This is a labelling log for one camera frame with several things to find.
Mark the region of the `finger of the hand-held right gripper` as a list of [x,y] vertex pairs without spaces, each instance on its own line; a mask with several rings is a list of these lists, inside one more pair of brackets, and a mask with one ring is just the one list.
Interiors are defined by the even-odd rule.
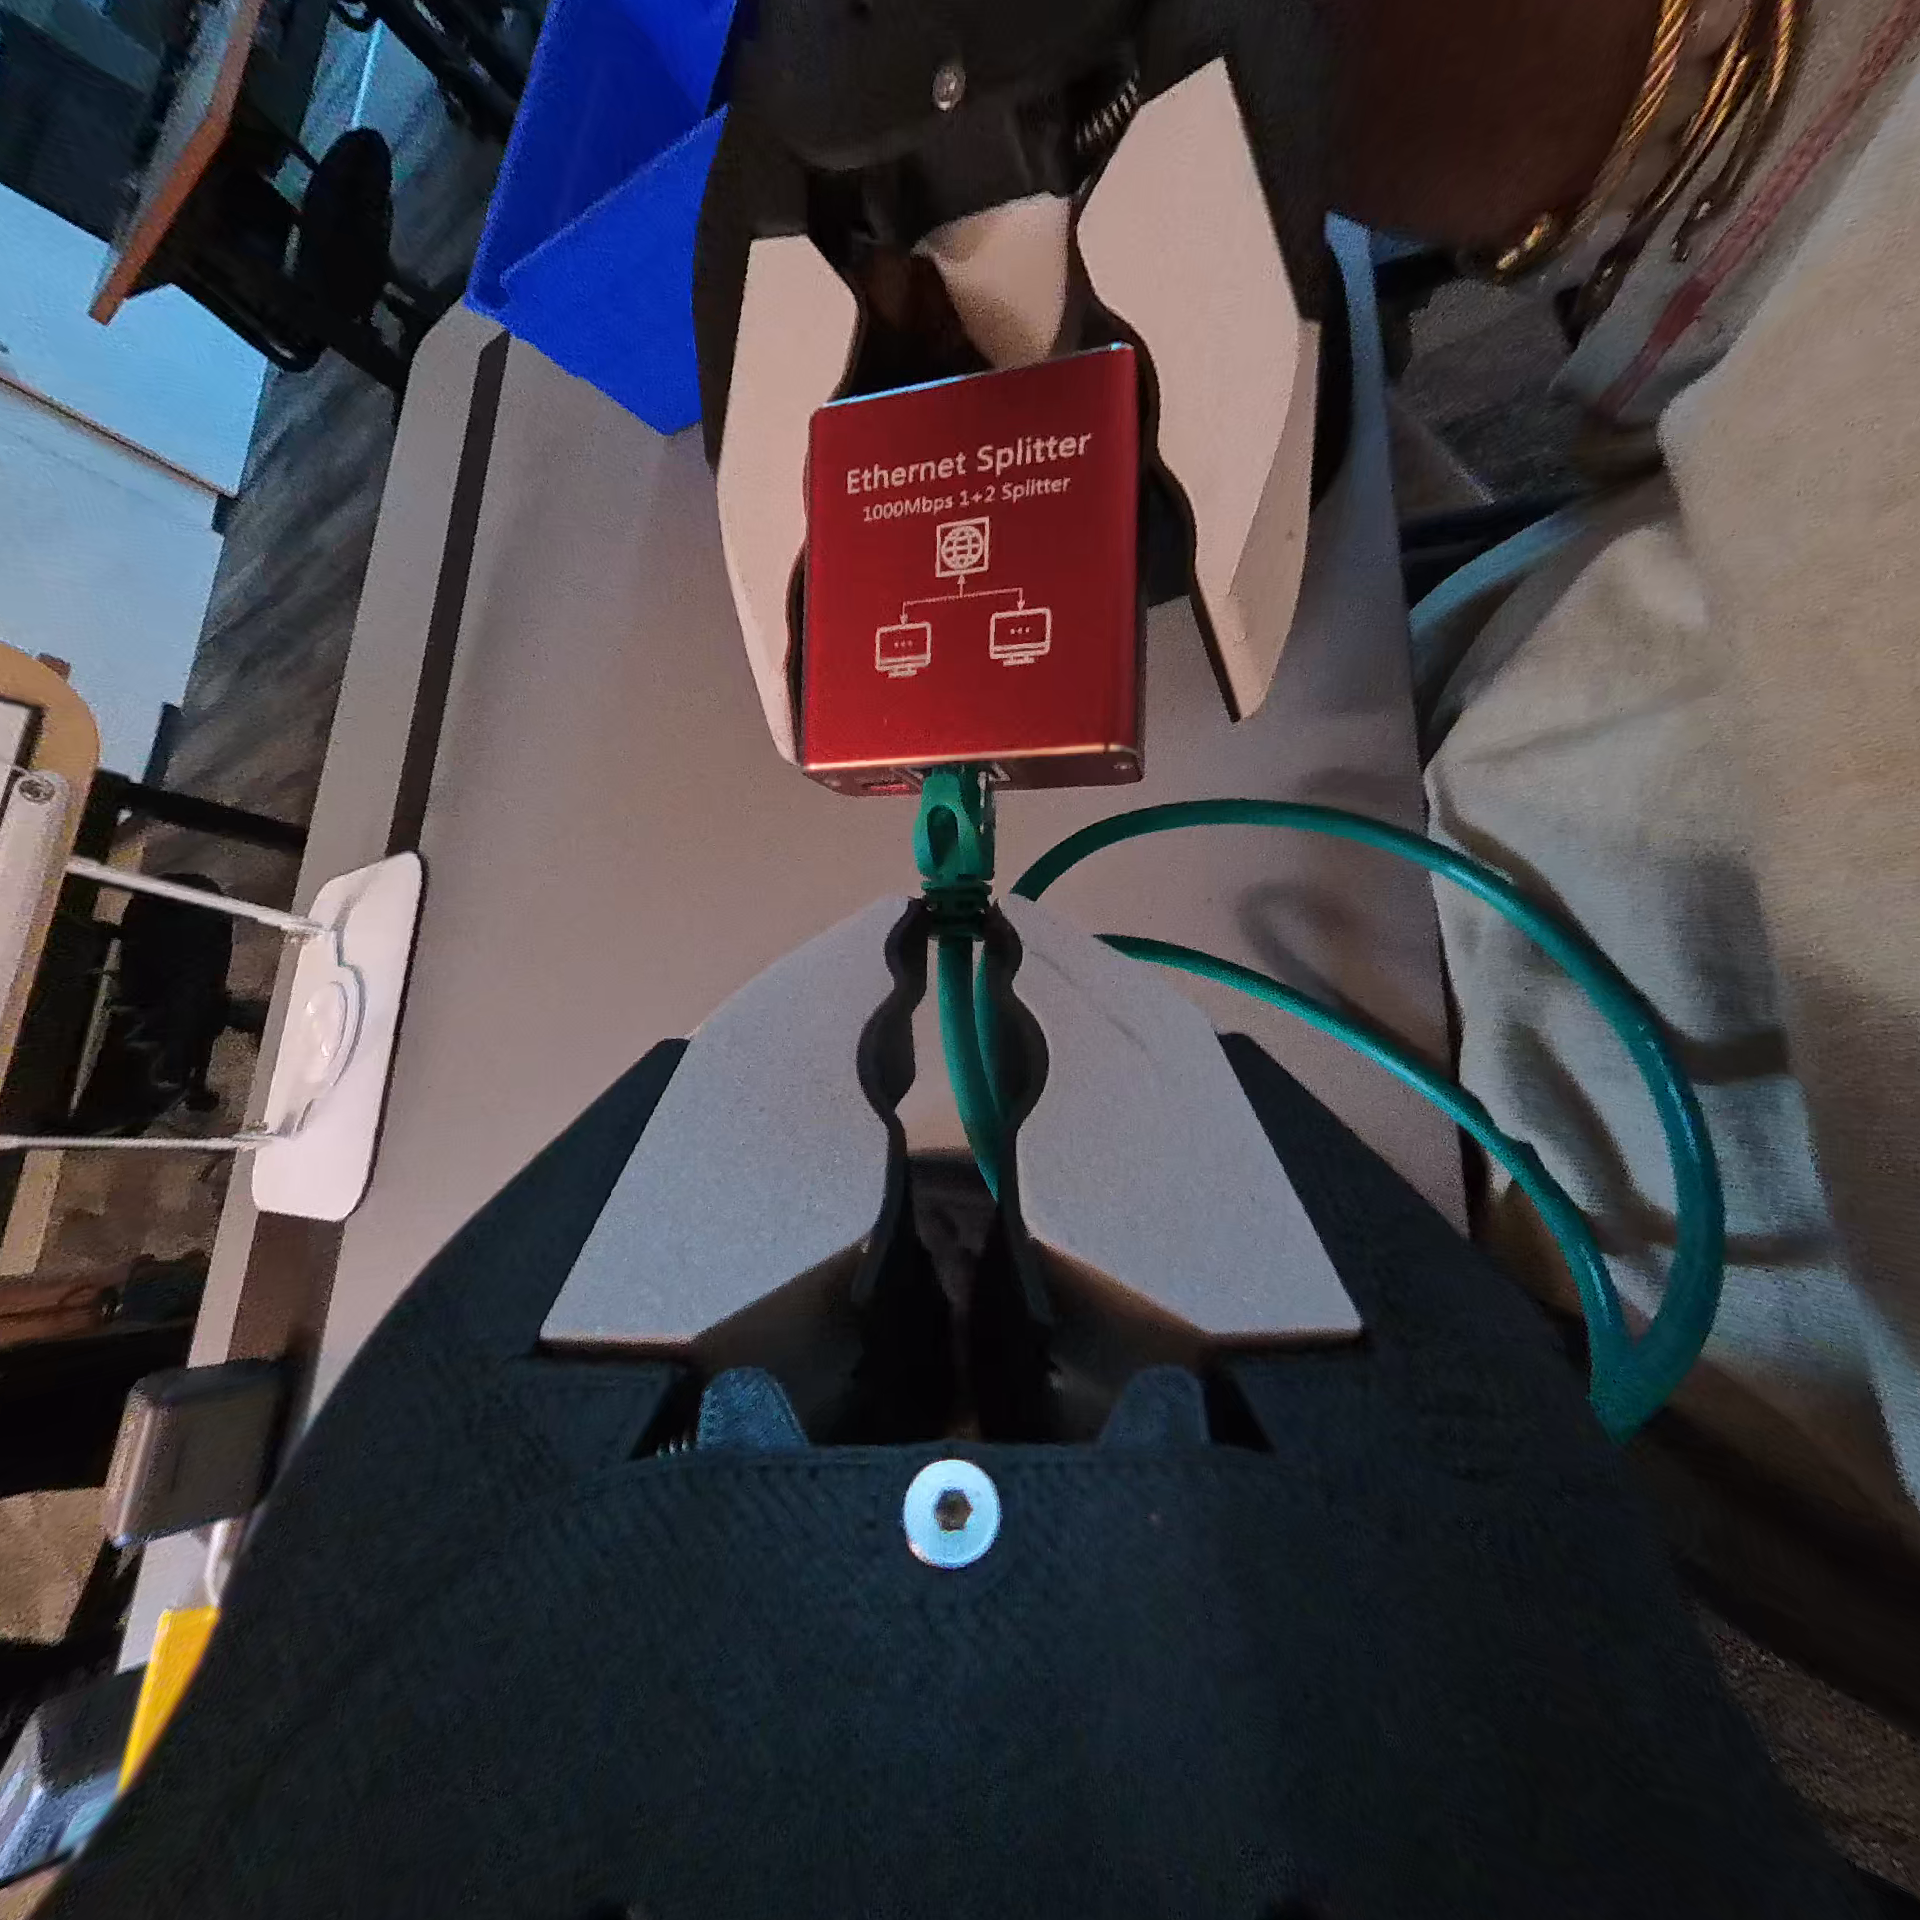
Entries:
[[859,306],[803,234],[755,238],[733,337],[715,505],[731,607],[772,744],[797,754],[790,597],[805,546],[809,421],[847,380]]
[[1224,58],[1135,109],[1079,203],[1075,252],[1145,356],[1187,601],[1227,715],[1248,720],[1301,592],[1324,327],[1294,290]]

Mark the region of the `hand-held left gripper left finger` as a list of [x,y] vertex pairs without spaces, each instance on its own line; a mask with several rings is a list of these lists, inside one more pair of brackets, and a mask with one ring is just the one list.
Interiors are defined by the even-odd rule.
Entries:
[[688,1038],[539,1325],[567,1356],[758,1368],[849,1403],[900,1225],[917,902],[779,956]]

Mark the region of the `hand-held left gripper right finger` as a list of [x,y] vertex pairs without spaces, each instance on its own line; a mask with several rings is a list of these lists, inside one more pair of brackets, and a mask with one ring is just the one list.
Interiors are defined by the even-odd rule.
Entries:
[[1020,1306],[1061,1403],[1358,1344],[1362,1311],[1206,1014],[1007,900],[980,972]]

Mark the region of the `red ethernet splitter box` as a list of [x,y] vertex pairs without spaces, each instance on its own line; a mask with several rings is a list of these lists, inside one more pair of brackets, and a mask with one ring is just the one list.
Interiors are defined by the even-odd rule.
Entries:
[[1140,358],[1130,343],[818,407],[797,764],[847,798],[974,766],[1018,790],[1143,764]]

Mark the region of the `person's right hand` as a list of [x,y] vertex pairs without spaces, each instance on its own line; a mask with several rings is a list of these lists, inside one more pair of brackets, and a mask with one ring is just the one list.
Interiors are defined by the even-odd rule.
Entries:
[[1467,252],[1571,225],[1628,176],[1690,3],[1314,3],[1332,216]]

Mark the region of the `black office chair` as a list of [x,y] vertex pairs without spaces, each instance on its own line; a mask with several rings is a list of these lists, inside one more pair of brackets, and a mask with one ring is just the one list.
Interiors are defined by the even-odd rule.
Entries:
[[389,288],[392,221],[389,144],[374,127],[352,127],[318,160],[296,212],[275,319],[290,350],[285,371],[305,371],[333,353],[383,387],[401,389],[404,360],[377,323]]

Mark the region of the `wood-edged office desk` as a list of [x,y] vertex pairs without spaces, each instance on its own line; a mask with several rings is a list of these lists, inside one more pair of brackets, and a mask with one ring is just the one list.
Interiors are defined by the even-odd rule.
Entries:
[[234,121],[263,2],[208,3],[166,93],[134,203],[116,229],[87,317],[107,326],[141,290]]

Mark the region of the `yellow plastic bin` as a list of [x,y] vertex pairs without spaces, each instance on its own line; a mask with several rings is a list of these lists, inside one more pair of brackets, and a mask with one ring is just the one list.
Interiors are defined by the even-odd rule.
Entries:
[[214,1601],[172,1605],[157,1615],[116,1770],[113,1785],[120,1793],[131,1788],[141,1764],[179,1709],[220,1619],[222,1607]]

